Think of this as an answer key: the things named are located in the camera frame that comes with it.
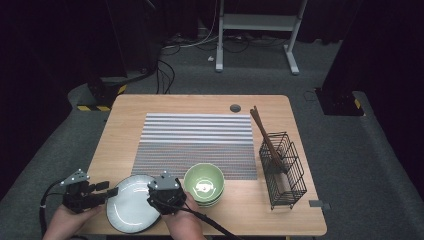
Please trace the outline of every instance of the human hand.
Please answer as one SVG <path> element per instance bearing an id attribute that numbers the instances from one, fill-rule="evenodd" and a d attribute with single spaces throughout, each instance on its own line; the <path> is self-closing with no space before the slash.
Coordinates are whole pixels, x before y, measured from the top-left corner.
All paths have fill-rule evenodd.
<path id="1" fill-rule="evenodd" d="M 187 195 L 186 204 L 193 211 L 199 211 L 193 196 L 189 192 Z M 162 215 L 168 227 L 169 233 L 174 240 L 204 240 L 203 229 L 200 220 L 192 213 L 185 211 L 178 211 L 173 215 Z"/>
<path id="2" fill-rule="evenodd" d="M 85 222 L 103 210 L 102 206 L 97 206 L 85 212 L 76 214 L 64 205 L 60 205 L 53 215 L 50 225 L 44 234 L 43 240 L 65 240 L 70 239 Z"/>

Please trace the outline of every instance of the wooden utensil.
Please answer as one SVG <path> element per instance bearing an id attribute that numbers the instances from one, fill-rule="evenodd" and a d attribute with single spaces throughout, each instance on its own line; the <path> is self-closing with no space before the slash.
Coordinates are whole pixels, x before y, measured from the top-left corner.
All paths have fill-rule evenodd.
<path id="1" fill-rule="evenodd" d="M 268 146 L 269 153 L 271 154 L 271 160 L 274 162 L 274 164 L 277 167 L 283 170 L 284 173 L 287 173 L 283 163 L 281 162 L 280 154 L 278 154 L 278 152 L 275 150 L 274 145 L 271 142 L 271 139 L 269 139 L 268 134 L 266 133 L 265 128 L 262 125 L 261 117 L 259 116 L 259 112 L 256 106 L 254 106 L 254 109 L 250 109 L 250 115 L 252 115 L 253 119 L 256 122 L 256 125 L 258 125 L 258 128 L 261 131 L 262 136 L 264 137 L 264 141 L 266 145 Z"/>

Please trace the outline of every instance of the wooden table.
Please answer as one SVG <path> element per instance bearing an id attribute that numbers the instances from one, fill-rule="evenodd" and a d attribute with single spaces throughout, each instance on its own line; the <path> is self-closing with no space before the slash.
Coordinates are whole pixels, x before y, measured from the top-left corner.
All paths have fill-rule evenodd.
<path id="1" fill-rule="evenodd" d="M 232 113 L 230 106 L 241 106 Z M 103 135 L 88 169 L 90 182 L 110 181 L 111 187 L 130 176 L 146 113 L 250 114 L 257 106 L 267 132 L 286 131 L 294 142 L 305 174 L 307 193 L 294 205 L 271 210 L 264 173 L 259 158 L 262 135 L 253 119 L 257 180 L 227 180 L 225 191 L 215 206 L 201 208 L 230 232 L 239 236 L 321 236 L 327 226 L 321 208 L 310 207 L 318 200 L 314 182 L 290 107 L 279 95 L 120 95 L 112 108 Z M 222 235 L 203 224 L 205 235 Z M 107 220 L 105 211 L 88 222 L 83 234 L 122 234 Z M 163 221 L 140 234 L 169 235 Z"/>

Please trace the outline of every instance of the gray carpet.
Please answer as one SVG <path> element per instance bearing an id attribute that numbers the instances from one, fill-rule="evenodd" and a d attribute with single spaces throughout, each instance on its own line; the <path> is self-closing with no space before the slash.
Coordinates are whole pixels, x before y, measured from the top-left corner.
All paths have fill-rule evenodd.
<path id="1" fill-rule="evenodd" d="M 243 47 L 225 46 L 233 51 Z M 225 52 L 222 73 L 216 73 L 215 63 L 207 60 L 215 57 L 215 51 L 182 48 L 161 59 L 176 73 L 171 94 L 289 97 L 319 198 L 332 207 L 325 212 L 328 232 L 317 239 L 424 239 L 423 202 L 388 144 L 366 95 L 354 93 L 366 116 L 326 116 L 321 110 L 313 91 L 322 86 L 338 48 L 338 44 L 296 43 L 299 76 L 291 75 L 281 45 Z M 165 65 L 160 67 L 171 74 Z M 85 87 L 70 92 L 73 105 Z M 125 91 L 146 93 L 156 93 L 155 75 L 129 84 Z M 40 237 L 38 206 L 45 189 L 78 168 L 87 170 L 108 116 L 108 112 L 71 112 L 0 203 L 0 239 Z M 48 218 L 59 203 L 60 197 L 49 198 Z"/>

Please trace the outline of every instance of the utensil holder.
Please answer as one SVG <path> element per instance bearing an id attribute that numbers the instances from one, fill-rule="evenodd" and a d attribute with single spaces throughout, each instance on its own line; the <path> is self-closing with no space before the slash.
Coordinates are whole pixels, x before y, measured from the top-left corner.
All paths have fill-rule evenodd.
<path id="1" fill-rule="evenodd" d="M 277 166 L 272 161 L 268 146 L 263 140 L 259 156 L 264 170 L 271 210 L 277 205 L 289 205 L 290 208 L 293 208 L 294 204 L 307 191 L 303 180 L 302 163 L 294 143 L 290 141 L 286 132 L 269 133 L 268 137 L 282 162 Z"/>

